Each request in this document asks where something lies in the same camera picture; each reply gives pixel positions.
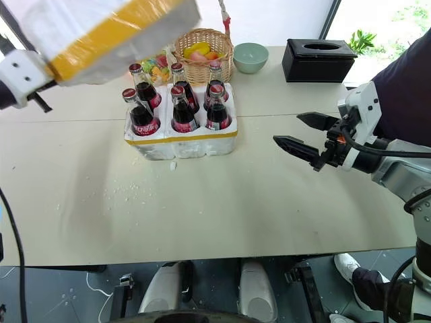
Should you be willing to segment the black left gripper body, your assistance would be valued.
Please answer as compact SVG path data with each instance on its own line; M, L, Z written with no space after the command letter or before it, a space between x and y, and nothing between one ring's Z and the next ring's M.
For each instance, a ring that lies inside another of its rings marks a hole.
M0 110L4 110L16 104L15 97L3 81L0 81Z

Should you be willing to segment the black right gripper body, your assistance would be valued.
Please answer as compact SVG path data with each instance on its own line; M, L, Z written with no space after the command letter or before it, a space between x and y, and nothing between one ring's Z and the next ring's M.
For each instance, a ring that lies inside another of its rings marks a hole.
M342 166L347 154L351 149L351 145L345 140L342 129L345 126L344 121L340 119L341 131L326 131L325 149L319 155L319 159L312 166L313 170L319 172L323 166L330 165L334 168Z

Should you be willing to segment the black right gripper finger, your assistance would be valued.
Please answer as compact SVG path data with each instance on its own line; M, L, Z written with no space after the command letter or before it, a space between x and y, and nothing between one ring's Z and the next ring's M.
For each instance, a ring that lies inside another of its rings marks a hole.
M319 159L319 150L291 136L273 136L275 143L285 152L314 165Z
M305 112L297 114L296 118L307 126L320 131L341 131L340 119L320 112Z

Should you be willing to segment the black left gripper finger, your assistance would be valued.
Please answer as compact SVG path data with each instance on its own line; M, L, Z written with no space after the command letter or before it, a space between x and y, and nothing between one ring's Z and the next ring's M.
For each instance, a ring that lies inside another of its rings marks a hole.
M44 86L36 89L31 94L27 96L27 101L35 101L38 106L43 110L44 113L49 113L53 109L45 102L45 100L40 96L40 92L43 92L47 89L57 86L57 82L55 80L50 81Z

